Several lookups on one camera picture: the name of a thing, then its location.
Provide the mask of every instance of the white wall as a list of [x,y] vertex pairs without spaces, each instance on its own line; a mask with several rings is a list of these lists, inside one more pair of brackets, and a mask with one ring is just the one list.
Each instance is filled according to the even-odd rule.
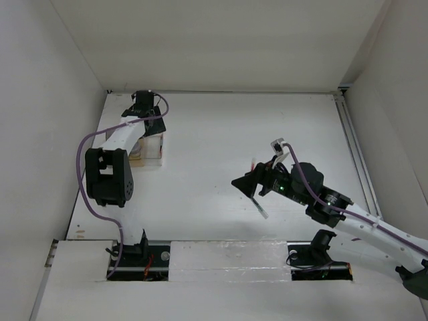
[[0,313],[28,320],[104,93],[48,0],[0,0]]
[[384,2],[52,0],[105,88],[279,92],[337,89]]
[[346,93],[385,221],[425,239],[428,238],[427,30],[426,0],[393,1],[366,70]]

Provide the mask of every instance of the white table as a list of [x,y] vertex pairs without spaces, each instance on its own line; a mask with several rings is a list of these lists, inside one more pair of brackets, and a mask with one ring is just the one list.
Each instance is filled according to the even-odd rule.
[[[264,219],[231,180],[251,159],[273,156],[270,142],[284,137],[300,161],[324,173],[324,184],[366,208],[334,98],[330,94],[165,94],[163,166],[132,169],[134,194],[125,208],[94,208],[127,215],[149,240],[312,239],[321,225],[305,208],[270,193],[258,201]],[[98,129],[118,123],[129,94],[109,94]],[[94,146],[104,142],[97,136]],[[291,158],[285,165],[290,167]],[[67,239],[117,239],[117,227],[95,219],[78,197]]]

